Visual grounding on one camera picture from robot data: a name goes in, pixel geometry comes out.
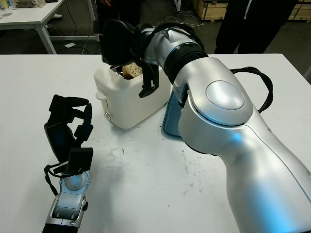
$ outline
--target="white desk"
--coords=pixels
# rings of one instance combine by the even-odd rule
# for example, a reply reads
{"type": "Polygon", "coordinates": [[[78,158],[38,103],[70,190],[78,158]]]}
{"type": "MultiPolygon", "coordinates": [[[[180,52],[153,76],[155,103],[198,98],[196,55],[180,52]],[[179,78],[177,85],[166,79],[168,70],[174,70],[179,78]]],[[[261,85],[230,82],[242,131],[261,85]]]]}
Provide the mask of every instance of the white desk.
{"type": "MultiPolygon", "coordinates": [[[[275,99],[263,118],[311,169],[311,86],[280,54],[215,57],[270,76],[275,99]]],[[[95,98],[93,73],[101,65],[97,55],[0,55],[0,232],[43,229],[54,198],[43,168],[56,163],[43,125],[56,93],[87,98],[93,108],[94,130],[84,143],[94,148],[93,180],[80,233],[239,232],[222,161],[163,134],[165,108],[131,130],[111,125],[95,98]]],[[[238,77],[259,107],[266,95],[260,78],[238,77]]]]}
{"type": "MultiPolygon", "coordinates": [[[[45,25],[54,16],[59,6],[65,0],[58,0],[58,2],[46,3],[41,8],[27,8],[27,9],[14,9],[13,14],[0,19],[0,30],[8,29],[33,29],[38,32],[42,43],[47,50],[48,54],[56,54],[52,40],[65,40],[65,39],[97,39],[95,36],[51,36],[49,35],[45,25]]],[[[88,9],[91,20],[95,20],[94,11],[91,0],[87,0],[88,9]]]]}

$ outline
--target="blue light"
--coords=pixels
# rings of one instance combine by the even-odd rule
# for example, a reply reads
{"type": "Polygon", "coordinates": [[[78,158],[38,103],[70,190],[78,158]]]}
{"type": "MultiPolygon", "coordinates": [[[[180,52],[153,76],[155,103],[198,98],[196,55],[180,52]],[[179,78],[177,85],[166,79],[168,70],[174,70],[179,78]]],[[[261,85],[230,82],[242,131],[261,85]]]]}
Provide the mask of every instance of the blue light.
{"type": "Polygon", "coordinates": [[[242,140],[242,136],[239,133],[234,133],[233,134],[233,140],[235,141],[241,141],[242,140]]]}

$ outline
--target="desk leg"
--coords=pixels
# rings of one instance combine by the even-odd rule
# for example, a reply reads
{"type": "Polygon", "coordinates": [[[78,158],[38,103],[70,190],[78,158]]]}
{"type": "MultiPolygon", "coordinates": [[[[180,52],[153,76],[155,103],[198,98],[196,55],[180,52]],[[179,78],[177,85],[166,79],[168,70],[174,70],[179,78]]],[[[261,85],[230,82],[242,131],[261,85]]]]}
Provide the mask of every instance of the desk leg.
{"type": "MultiPolygon", "coordinates": [[[[91,23],[93,23],[95,21],[95,14],[94,14],[94,9],[93,9],[93,5],[92,5],[92,0],[87,0],[87,4],[88,4],[90,20],[91,20],[91,23]]],[[[96,41],[99,42],[99,36],[95,35],[95,38],[96,38],[96,41]]]]}
{"type": "Polygon", "coordinates": [[[48,54],[57,54],[54,47],[53,47],[53,44],[50,40],[49,33],[48,33],[47,29],[45,28],[45,25],[42,25],[42,24],[36,25],[35,24],[35,29],[37,30],[37,32],[40,36],[40,39],[42,40],[43,45],[44,45],[45,49],[47,50],[48,54]]]}

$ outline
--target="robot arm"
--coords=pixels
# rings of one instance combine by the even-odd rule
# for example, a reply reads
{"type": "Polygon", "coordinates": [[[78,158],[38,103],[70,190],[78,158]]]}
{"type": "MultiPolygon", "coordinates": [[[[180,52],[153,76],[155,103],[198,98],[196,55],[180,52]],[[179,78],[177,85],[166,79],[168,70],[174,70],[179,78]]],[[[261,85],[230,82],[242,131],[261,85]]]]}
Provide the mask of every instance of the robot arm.
{"type": "Polygon", "coordinates": [[[51,116],[44,129],[59,163],[47,165],[44,169],[55,199],[42,233],[76,233],[88,207],[85,193],[91,183],[89,170],[93,149],[81,148],[81,144],[87,141],[93,129],[92,108],[86,99],[54,95],[49,111],[51,116]],[[84,105],[84,112],[72,108],[84,105]],[[75,117],[83,119],[83,124],[74,133],[76,138],[67,126],[75,117]],[[49,174],[60,178],[59,193],[52,185],[49,174]]]}
{"type": "MultiPolygon", "coordinates": [[[[311,173],[271,132],[232,72],[207,56],[192,29],[170,23],[130,32],[120,22],[107,25],[127,30],[129,62],[157,64],[168,75],[183,106],[178,126],[185,143],[223,160],[241,233],[311,232],[311,173]]],[[[113,37],[107,25],[104,44],[113,37]]]]}

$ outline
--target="person's leg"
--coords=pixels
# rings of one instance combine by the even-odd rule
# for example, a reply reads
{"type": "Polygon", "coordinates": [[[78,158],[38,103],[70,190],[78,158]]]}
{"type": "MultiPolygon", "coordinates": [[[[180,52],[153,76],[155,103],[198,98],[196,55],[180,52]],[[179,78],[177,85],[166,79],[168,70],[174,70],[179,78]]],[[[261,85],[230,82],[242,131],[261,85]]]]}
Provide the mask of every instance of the person's leg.
{"type": "Polygon", "coordinates": [[[280,27],[273,23],[247,22],[238,53],[264,53],[280,27]]]}
{"type": "Polygon", "coordinates": [[[104,22],[107,19],[118,19],[118,10],[117,7],[112,4],[111,7],[104,6],[101,3],[101,0],[96,0],[98,21],[100,30],[103,28],[104,22]]]}
{"type": "Polygon", "coordinates": [[[141,0],[119,0],[121,21],[137,26],[140,21],[141,0]]]}
{"type": "Polygon", "coordinates": [[[240,42],[240,20],[225,17],[216,39],[215,54],[234,53],[240,42]]]}

